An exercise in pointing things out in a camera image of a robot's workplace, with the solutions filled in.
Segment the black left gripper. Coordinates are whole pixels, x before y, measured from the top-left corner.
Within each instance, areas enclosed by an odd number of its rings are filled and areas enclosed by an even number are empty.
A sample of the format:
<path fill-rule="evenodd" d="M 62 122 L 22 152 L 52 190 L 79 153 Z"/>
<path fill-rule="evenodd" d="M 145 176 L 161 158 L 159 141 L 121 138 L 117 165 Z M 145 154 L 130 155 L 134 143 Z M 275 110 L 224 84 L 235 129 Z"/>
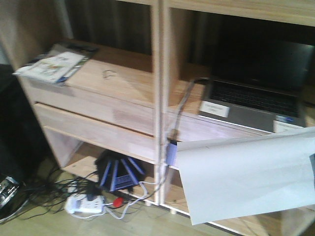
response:
<path fill-rule="evenodd" d="M 17 194 L 20 183 L 14 178 L 6 176 L 0 182 L 0 208 L 4 208 Z"/>

